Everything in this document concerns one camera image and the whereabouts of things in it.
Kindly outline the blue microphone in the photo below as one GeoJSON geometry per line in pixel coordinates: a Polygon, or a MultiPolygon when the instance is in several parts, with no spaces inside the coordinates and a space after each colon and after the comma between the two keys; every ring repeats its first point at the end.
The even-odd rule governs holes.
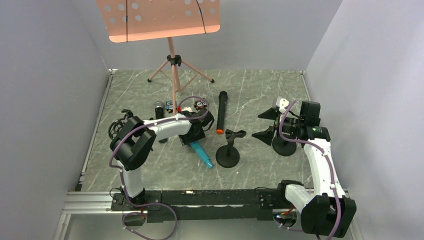
{"type": "Polygon", "coordinates": [[[203,147],[197,141],[191,142],[190,143],[190,146],[196,152],[196,154],[198,155],[198,157],[200,158],[200,160],[209,169],[212,169],[214,167],[214,164],[212,163],[211,158],[209,157],[209,155],[205,152],[205,150],[203,149],[203,147]]]}

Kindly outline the black silver-grille microphone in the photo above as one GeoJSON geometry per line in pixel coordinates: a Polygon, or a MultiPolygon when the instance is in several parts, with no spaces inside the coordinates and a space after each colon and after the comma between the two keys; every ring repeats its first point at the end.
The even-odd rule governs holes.
{"type": "Polygon", "coordinates": [[[165,117],[165,105],[162,101],[158,100],[154,103],[155,119],[163,119],[165,117]]]}

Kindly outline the black shock mount tripod stand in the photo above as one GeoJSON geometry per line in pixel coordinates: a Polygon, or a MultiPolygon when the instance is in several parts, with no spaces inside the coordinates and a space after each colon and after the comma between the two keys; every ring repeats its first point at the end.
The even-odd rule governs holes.
{"type": "Polygon", "coordinates": [[[108,133],[108,137],[111,140],[113,140],[117,136],[117,134],[121,131],[126,121],[129,118],[132,118],[134,116],[133,112],[130,109],[123,109],[121,113],[124,114],[123,117],[116,119],[108,127],[107,133],[108,133]]]}

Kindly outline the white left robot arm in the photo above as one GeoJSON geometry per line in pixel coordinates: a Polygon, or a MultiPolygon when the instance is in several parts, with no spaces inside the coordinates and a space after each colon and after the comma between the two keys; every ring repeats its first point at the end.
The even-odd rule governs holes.
{"type": "Polygon", "coordinates": [[[145,188],[142,183],[141,167],[152,151],[153,144],[173,136],[179,137],[183,146],[190,145],[205,138],[205,127],[214,121],[214,116],[207,110],[198,112],[182,111],[174,116],[156,120],[141,120],[137,116],[119,119],[118,132],[112,136],[110,163],[120,172],[121,191],[134,205],[145,203],[145,188]]]}

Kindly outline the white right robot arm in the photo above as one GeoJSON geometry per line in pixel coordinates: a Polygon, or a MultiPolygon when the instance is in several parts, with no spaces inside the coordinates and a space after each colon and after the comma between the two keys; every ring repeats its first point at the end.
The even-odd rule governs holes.
{"type": "Polygon", "coordinates": [[[309,162],[313,180],[313,193],[299,181],[282,180],[279,191],[300,213],[301,230],[317,238],[343,238],[357,210],[356,202],[347,197],[334,167],[331,155],[331,137],[328,129],[320,125],[321,105],[302,101],[300,113],[287,115],[295,104],[278,97],[272,107],[258,115],[273,120],[267,130],[252,137],[272,146],[281,156],[291,156],[301,145],[309,162]]]}

